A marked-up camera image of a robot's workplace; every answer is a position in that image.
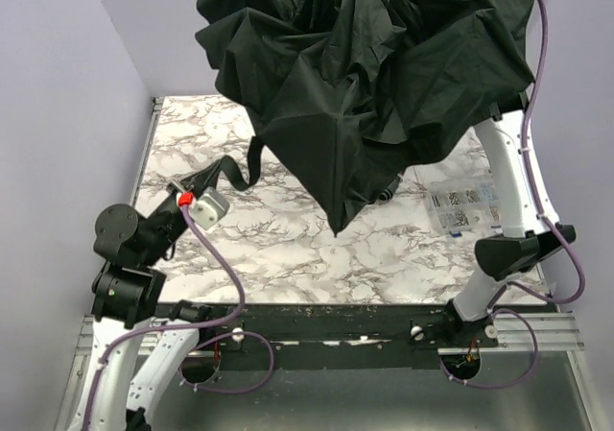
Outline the black folding umbrella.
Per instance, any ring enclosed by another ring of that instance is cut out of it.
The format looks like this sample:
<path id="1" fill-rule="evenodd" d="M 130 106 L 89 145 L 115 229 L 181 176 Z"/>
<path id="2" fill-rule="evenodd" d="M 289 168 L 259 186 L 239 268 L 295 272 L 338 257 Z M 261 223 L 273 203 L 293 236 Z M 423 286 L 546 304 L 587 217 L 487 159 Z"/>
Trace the black folding umbrella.
<path id="1" fill-rule="evenodd" d="M 216 89 L 343 231 L 526 102 L 535 0 L 197 0 Z"/>

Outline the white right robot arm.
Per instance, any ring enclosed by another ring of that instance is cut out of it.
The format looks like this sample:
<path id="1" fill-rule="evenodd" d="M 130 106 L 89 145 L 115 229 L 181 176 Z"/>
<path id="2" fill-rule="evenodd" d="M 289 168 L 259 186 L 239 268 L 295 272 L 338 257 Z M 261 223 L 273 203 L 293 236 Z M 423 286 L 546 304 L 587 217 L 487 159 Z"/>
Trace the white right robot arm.
<path id="1" fill-rule="evenodd" d="M 525 110 L 510 111 L 475 127 L 485 150 L 500 204 L 502 232 L 476 242 L 477 266 L 443 312 L 445 336 L 482 323 L 510 286 L 545 259 L 577 240 L 574 226 L 556 213 L 531 140 Z"/>

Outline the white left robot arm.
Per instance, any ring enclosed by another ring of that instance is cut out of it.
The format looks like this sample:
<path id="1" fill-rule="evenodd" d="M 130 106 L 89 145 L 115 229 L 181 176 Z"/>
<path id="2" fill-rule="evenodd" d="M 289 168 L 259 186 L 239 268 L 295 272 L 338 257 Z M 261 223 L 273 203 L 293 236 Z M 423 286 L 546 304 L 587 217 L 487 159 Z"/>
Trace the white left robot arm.
<path id="1" fill-rule="evenodd" d="M 105 260 L 92 285 L 91 358 L 71 430 L 148 430 L 154 410 L 199 337 L 209 309 L 160 304 L 166 276 L 155 264 L 173 255 L 188 229 L 180 198 L 201 226 L 215 225 L 228 203 L 209 179 L 174 182 L 149 216 L 128 204 L 104 209 L 93 250 Z"/>

